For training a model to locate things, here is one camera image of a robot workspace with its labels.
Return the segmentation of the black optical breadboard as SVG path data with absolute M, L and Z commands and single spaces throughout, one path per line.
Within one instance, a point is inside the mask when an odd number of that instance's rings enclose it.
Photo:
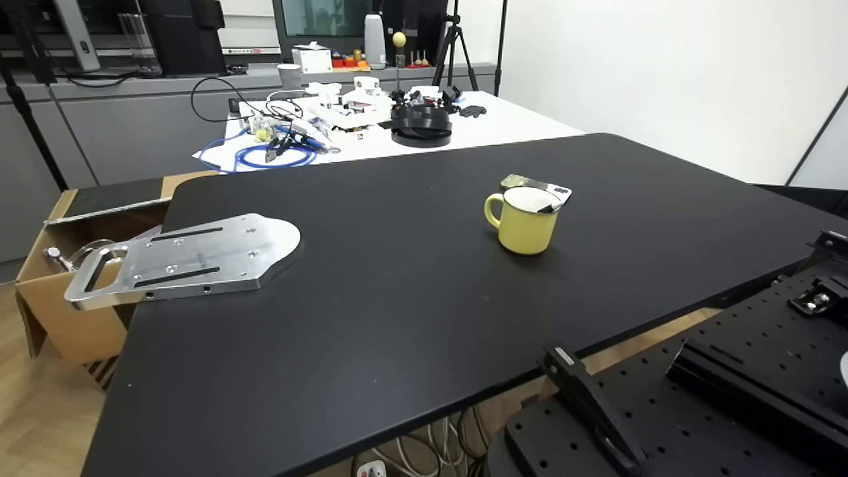
M 607 371 L 559 348 L 544 371 L 487 477 L 848 477 L 848 239 Z

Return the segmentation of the white rice cooker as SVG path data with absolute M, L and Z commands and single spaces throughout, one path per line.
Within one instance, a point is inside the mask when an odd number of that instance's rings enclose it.
M 332 50 L 322 43 L 295 46 L 293 59 L 306 75 L 318 75 L 332 69 Z

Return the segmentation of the yellow enamel mug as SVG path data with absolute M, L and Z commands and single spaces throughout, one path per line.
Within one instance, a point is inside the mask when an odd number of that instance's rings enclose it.
M 544 254 L 556 230 L 556 201 L 542 189 L 509 189 L 482 201 L 486 224 L 511 254 Z

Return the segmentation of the cardboard box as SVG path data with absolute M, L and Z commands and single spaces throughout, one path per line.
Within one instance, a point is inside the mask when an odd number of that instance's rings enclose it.
M 212 169 L 65 192 L 13 281 L 28 348 L 112 385 L 136 299 L 102 298 L 118 281 L 122 246 L 155 235 L 172 196 Z

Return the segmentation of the aluminium mounting plate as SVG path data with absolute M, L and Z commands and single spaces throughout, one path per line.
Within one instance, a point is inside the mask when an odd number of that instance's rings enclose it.
M 303 245 L 293 221 L 245 213 L 93 250 L 65 299 L 78 310 L 253 292 Z

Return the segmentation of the white side table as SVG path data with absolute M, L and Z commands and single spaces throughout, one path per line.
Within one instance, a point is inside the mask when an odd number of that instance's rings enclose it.
M 454 132 L 446 144 L 446 151 L 575 135 L 575 127 L 568 127 L 551 118 L 544 118 L 538 111 L 509 104 L 482 90 L 464 92 L 458 98 L 458 106 L 461 111 L 452 118 Z M 200 149 L 195 159 L 212 165 L 221 173 L 264 173 L 275 168 L 311 168 L 356 159 L 426 155 L 426 145 L 403 145 L 393 137 L 387 127 L 372 122 L 370 127 L 354 132 L 311 131 L 311 137 L 315 137 L 322 149 L 295 145 L 293 151 L 283 151 L 275 159 L 266 159 L 266 155 L 270 151 L 266 131 L 270 124 L 273 122 L 264 100 L 245 100 L 238 104 L 238 114 L 225 122 L 224 137 L 212 145 Z M 293 131 L 290 122 L 275 122 L 273 127 L 281 132 Z

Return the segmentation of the computer monitor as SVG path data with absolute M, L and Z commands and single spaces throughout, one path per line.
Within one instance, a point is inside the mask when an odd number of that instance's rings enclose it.
M 364 46 L 366 17 L 380 12 L 383 0 L 273 0 L 283 53 L 307 43 L 354 53 Z

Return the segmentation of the white electronics clutter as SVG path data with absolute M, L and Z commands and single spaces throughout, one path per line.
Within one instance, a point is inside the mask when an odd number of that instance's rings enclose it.
M 336 145 L 362 141 L 389 120 L 393 98 L 377 78 L 342 83 L 307 83 L 295 90 L 273 90 L 264 100 L 242 100 L 238 120 L 257 137 L 270 141 L 275 131 L 303 132 L 318 144 Z

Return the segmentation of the black round device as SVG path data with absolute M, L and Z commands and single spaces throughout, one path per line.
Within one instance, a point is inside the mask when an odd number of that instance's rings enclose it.
M 446 145 L 454 135 L 449 106 L 442 98 L 412 92 L 393 104 L 393 141 L 403 145 Z

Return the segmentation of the black rail bracket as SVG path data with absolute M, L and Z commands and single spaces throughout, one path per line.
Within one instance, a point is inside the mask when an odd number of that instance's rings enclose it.
M 820 470 L 848 466 L 845 416 L 758 377 L 744 360 L 715 345 L 686 341 L 676 352 L 668 380 Z

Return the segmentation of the white canister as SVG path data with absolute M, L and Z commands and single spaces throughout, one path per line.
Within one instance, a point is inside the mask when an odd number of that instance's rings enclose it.
M 387 66 L 387 43 L 385 43 L 385 21 L 380 14 L 370 14 L 364 18 L 364 46 L 366 46 L 366 62 L 372 69 Z

